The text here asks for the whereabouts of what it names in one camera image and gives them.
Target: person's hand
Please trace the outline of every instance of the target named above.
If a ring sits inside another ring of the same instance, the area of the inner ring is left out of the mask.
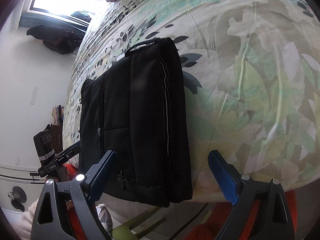
[[[52,176],[52,175],[48,175],[45,177],[44,179],[44,183],[48,180],[48,179],[53,179],[55,182],[59,182],[59,178]]]

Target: wall outlet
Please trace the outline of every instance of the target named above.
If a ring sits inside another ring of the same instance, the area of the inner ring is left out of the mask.
[[[31,105],[35,104],[36,96],[37,96],[37,93],[38,93],[38,89],[39,89],[38,87],[34,87],[33,88],[32,96],[31,96],[31,102],[30,102]]]

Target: blue gripper pad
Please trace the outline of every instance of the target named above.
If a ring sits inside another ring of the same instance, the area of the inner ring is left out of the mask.
[[[225,199],[235,206],[239,197],[237,196],[236,183],[228,172],[227,162],[218,151],[212,151],[209,153],[208,163]]]

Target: mattress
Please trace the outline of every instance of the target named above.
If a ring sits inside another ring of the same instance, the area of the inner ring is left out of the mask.
[[[180,54],[193,201],[224,201],[208,167],[213,149],[285,190],[320,178],[320,23],[305,0],[111,3],[91,21],[72,67],[64,148],[79,140],[84,80],[155,37],[172,38]]]

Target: beige fleece sleeve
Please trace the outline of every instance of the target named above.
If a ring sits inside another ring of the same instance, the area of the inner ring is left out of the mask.
[[[22,214],[20,221],[12,225],[13,229],[16,231],[18,236],[20,236],[22,239],[26,239],[26,240],[31,239],[32,222],[35,216],[38,200],[39,199],[37,199],[34,203],[32,203],[32,205],[29,207],[27,212],[24,212]]]

